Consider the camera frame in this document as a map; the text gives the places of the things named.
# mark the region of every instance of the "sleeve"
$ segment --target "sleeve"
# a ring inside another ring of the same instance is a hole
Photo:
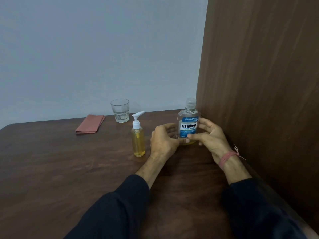
[[[130,175],[111,193],[103,195],[82,216],[65,239],[138,238],[149,203],[149,187],[138,175]]]
[[[291,216],[266,200],[254,179],[231,184],[222,202],[237,239],[306,239]]]

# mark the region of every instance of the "person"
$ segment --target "person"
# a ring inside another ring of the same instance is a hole
[[[187,139],[174,138],[177,133],[174,123],[157,126],[152,132],[151,153],[145,164],[114,192],[103,195],[89,208],[65,239],[138,238],[150,199],[150,188],[165,162],[180,144],[189,142],[189,139],[197,140],[208,148],[215,163],[223,163],[221,167],[229,187],[222,194],[222,202],[238,239],[305,239],[296,221],[265,199],[239,157],[231,153],[222,129],[204,118],[200,118],[198,123],[199,128],[206,132],[188,134]],[[231,156],[221,161],[226,154]]]

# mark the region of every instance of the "white wall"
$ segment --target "white wall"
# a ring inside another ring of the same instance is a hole
[[[195,97],[207,0],[1,0],[0,129],[183,108]]]

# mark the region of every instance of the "wall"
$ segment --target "wall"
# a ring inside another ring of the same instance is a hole
[[[196,94],[207,0],[2,0],[0,129],[183,108]]]
[[[198,109],[319,232],[319,0],[209,0]]]

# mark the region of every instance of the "bottle cap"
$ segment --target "bottle cap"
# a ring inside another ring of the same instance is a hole
[[[195,98],[187,98],[185,108],[188,110],[195,109],[196,107],[196,99]]]
[[[140,129],[141,128],[141,123],[138,121],[138,117],[142,114],[144,114],[145,112],[138,112],[133,114],[132,116],[134,117],[134,121],[133,121],[133,128],[134,129]]]

